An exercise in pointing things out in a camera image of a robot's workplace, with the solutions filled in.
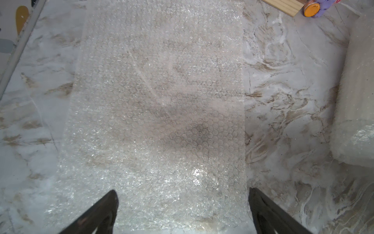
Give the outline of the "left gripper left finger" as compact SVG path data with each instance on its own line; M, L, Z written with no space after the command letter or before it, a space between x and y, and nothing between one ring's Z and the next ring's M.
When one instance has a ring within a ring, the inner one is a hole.
M60 234L112 234L118 206L117 193L111 190Z

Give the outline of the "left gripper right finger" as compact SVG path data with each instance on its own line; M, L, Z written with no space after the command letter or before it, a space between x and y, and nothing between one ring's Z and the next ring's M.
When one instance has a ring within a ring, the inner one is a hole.
M258 234L311 234L258 188L250 188L248 202Z

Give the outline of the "clear bubble wrap sheet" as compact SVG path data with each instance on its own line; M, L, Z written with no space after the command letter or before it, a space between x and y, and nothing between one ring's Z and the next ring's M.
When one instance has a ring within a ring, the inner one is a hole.
M330 139L333 157L374 166L374 10L355 22L340 79Z
M89 1L48 228L110 190L116 233L247 224L241 7Z

